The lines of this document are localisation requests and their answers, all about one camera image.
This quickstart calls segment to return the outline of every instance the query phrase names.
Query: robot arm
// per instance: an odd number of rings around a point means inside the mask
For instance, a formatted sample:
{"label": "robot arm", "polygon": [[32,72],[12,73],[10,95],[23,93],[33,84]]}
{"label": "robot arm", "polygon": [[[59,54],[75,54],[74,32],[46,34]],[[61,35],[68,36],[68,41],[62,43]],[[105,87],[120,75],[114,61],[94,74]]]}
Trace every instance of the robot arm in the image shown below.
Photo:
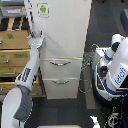
{"label": "robot arm", "polygon": [[24,70],[16,77],[16,88],[12,89],[2,105],[1,128],[24,128],[24,124],[32,110],[32,100],[29,93],[39,68],[39,51],[44,37],[29,37],[30,60]]}

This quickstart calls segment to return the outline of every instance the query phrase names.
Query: white robot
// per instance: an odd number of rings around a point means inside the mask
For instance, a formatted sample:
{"label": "white robot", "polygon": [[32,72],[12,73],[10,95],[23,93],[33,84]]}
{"label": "white robot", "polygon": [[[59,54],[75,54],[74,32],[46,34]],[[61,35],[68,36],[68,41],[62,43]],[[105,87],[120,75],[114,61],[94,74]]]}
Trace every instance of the white robot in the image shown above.
{"label": "white robot", "polygon": [[94,94],[108,105],[116,105],[128,90],[128,37],[112,36],[111,47],[96,48]]}
{"label": "white robot", "polygon": [[39,50],[43,40],[44,36],[39,38],[29,36],[30,60],[22,73],[16,77],[16,88],[12,89],[4,99],[1,128],[24,128],[33,106],[29,93],[32,91],[39,68]]}

